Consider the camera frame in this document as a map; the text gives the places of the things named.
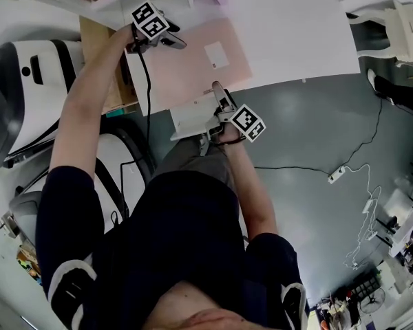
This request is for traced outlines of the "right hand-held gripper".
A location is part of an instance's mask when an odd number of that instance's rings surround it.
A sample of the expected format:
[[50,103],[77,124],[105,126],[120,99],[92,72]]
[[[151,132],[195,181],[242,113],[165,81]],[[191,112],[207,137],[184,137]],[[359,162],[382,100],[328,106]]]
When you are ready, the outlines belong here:
[[236,109],[236,103],[227,89],[218,81],[212,84],[212,90],[219,107],[206,123],[206,136],[213,142],[222,135],[227,124],[235,127],[240,137],[234,142],[248,140],[254,142],[265,131],[264,121],[246,104]]

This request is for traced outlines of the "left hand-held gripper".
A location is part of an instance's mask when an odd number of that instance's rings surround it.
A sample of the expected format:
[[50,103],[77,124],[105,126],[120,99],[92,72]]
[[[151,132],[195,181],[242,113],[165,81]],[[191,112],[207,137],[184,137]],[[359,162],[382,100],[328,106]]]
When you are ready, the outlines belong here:
[[183,50],[187,46],[182,39],[168,34],[179,32],[180,27],[172,21],[167,21],[150,0],[138,6],[131,15],[135,47],[154,46],[158,41],[175,50]]

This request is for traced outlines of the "person's left hand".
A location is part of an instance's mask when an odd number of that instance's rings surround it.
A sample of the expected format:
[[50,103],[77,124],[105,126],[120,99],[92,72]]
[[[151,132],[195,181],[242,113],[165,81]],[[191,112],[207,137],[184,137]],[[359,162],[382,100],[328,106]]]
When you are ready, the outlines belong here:
[[120,30],[120,32],[125,35],[125,49],[128,52],[136,53],[138,51],[138,46],[136,44],[145,38],[144,35],[133,25],[126,25]]

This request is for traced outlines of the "person's right hand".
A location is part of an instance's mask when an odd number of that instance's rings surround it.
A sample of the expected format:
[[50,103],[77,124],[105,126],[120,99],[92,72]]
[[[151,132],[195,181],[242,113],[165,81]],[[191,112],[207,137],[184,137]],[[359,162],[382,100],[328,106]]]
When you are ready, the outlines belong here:
[[240,131],[230,122],[224,124],[223,132],[219,135],[219,143],[221,145],[237,144],[244,140]]

